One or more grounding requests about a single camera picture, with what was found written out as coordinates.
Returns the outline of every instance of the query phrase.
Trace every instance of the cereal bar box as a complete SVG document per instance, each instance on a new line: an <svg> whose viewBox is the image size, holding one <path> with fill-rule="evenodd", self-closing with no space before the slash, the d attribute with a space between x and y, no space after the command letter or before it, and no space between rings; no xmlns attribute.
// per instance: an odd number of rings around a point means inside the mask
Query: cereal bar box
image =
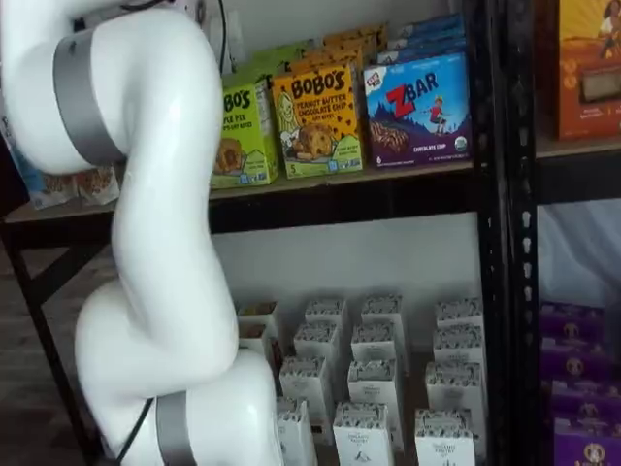
<svg viewBox="0 0 621 466"><path fill-rule="evenodd" d="M269 184L277 176L267 82L248 82L233 75L224 83L224 122L212 187Z"/></svg>
<svg viewBox="0 0 621 466"><path fill-rule="evenodd" d="M362 170L357 85L349 63L274 78L287 178Z"/></svg>
<svg viewBox="0 0 621 466"><path fill-rule="evenodd" d="M466 56L451 53L365 70L378 167L470 158Z"/></svg>

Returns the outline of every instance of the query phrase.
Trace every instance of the white wall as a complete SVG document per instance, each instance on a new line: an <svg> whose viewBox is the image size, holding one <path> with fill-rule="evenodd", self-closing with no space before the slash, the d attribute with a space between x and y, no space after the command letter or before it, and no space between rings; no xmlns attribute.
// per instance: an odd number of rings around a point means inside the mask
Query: white wall
<svg viewBox="0 0 621 466"><path fill-rule="evenodd" d="M240 14L246 52L364 24L401 24L445 14L447 0L223 0L226 11ZM210 12L218 12L209 0Z"/></svg>
<svg viewBox="0 0 621 466"><path fill-rule="evenodd" d="M373 290L404 295L409 334L428 347L438 300L480 295L476 217L430 216L216 235L239 303L277 299L291 328L313 295L360 299Z"/></svg>

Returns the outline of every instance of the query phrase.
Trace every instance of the purple box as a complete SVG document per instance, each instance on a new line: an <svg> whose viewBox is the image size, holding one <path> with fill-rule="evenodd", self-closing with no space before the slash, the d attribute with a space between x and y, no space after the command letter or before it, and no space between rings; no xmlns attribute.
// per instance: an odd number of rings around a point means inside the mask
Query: purple box
<svg viewBox="0 0 621 466"><path fill-rule="evenodd" d="M550 408L568 416L621 421L621 384L584 380L552 382Z"/></svg>
<svg viewBox="0 0 621 466"><path fill-rule="evenodd" d="M554 464L608 466L621 461L621 424L557 416L554 419Z"/></svg>
<svg viewBox="0 0 621 466"><path fill-rule="evenodd" d="M604 309L544 301L539 311L541 336L604 340Z"/></svg>
<svg viewBox="0 0 621 466"><path fill-rule="evenodd" d="M541 339L541 378L582 378L596 382L609 381L613 361L601 344L577 339Z"/></svg>
<svg viewBox="0 0 621 466"><path fill-rule="evenodd" d="M468 73L462 52L378 65L364 76L378 167L470 158Z"/></svg>

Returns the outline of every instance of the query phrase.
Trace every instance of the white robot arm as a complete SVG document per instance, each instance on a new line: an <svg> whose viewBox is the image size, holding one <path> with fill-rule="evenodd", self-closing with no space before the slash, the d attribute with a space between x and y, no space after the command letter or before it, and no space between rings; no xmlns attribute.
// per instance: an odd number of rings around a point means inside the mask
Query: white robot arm
<svg viewBox="0 0 621 466"><path fill-rule="evenodd" d="M30 162L65 174L128 158L112 236L120 280L78 322L82 390L114 453L159 397L124 464L175 464L171 442L195 461L179 464L281 464L272 373L238 353L207 222L222 122L212 50L192 21L159 9L72 33L73 18L120 3L3 0L0 11L3 93ZM175 441L162 438L173 393Z"/></svg>

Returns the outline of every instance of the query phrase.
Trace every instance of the purple snack package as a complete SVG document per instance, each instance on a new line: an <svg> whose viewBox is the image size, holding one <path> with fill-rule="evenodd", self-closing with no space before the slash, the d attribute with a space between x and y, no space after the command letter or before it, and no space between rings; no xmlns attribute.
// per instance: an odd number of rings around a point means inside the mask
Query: purple snack package
<svg viewBox="0 0 621 466"><path fill-rule="evenodd" d="M577 339L541 339L542 379L584 378L596 382L612 379L614 364L600 344Z"/></svg>
<svg viewBox="0 0 621 466"><path fill-rule="evenodd" d="M554 419L554 464L619 464L621 424L596 418L557 416Z"/></svg>
<svg viewBox="0 0 621 466"><path fill-rule="evenodd" d="M555 380L550 408L568 416L621 420L621 384Z"/></svg>
<svg viewBox="0 0 621 466"><path fill-rule="evenodd" d="M579 338L593 343L604 340L604 309L544 301L539 311L539 330L544 337Z"/></svg>

